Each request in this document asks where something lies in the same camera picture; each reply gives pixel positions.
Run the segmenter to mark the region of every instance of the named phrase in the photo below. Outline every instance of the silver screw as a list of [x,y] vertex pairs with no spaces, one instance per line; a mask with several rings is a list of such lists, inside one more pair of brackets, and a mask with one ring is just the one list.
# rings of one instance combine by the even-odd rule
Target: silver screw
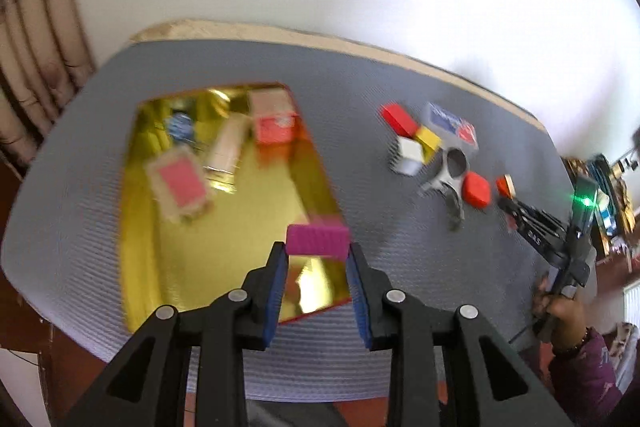
[[478,317],[478,308],[472,306],[471,304],[465,304],[460,307],[460,315],[465,317],[466,319],[474,319]]
[[400,303],[404,301],[406,295],[402,290],[389,290],[386,293],[386,299],[391,302]]
[[174,309],[171,306],[160,306],[156,310],[156,317],[161,321],[165,321],[174,316]]
[[246,291],[244,291],[242,288],[231,290],[226,296],[229,297],[229,300],[233,302],[242,302],[248,297]]

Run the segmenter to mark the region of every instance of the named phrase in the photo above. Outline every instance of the silver metal tool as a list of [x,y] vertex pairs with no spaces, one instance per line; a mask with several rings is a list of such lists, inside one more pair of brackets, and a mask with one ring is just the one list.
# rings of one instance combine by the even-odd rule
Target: silver metal tool
[[453,147],[442,152],[442,168],[433,180],[426,182],[418,192],[424,196],[437,190],[447,200],[452,225],[457,227],[465,218],[462,207],[462,182],[469,171],[469,162],[462,150]]

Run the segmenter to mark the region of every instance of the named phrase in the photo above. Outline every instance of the table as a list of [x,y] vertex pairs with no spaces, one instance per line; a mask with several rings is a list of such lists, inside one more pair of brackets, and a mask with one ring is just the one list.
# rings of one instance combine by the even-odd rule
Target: table
[[[530,114],[446,71],[335,38],[186,21],[134,40],[68,106],[24,180],[2,245],[8,279],[81,346],[109,360],[128,337],[116,238],[122,162],[137,104],[247,80],[290,87],[372,266],[428,305],[475,304],[505,337],[524,326],[542,260],[508,232],[495,205],[485,212],[467,208],[463,226],[451,232],[444,200],[417,194],[433,168],[416,178],[388,169],[394,136],[378,108],[397,101],[418,115],[435,102],[466,118],[480,147],[472,169],[489,180],[509,172],[527,203],[565,218],[572,184]],[[266,352],[247,352],[246,394],[281,401],[383,396],[388,365],[388,354],[364,349],[347,305],[282,326]]]

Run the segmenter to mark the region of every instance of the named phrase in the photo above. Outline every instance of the brown curtain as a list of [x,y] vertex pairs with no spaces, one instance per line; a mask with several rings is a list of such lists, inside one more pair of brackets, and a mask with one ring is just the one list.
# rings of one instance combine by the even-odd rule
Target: brown curtain
[[0,159],[24,172],[94,73],[74,0],[0,0]]

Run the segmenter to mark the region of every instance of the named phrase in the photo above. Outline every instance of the person's arm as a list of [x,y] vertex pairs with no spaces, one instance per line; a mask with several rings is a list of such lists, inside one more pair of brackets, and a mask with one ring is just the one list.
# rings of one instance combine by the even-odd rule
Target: person's arm
[[556,400],[574,423],[597,425],[622,397],[604,339],[586,327],[579,301],[545,296],[540,304],[559,319],[551,337],[556,357],[549,364]]

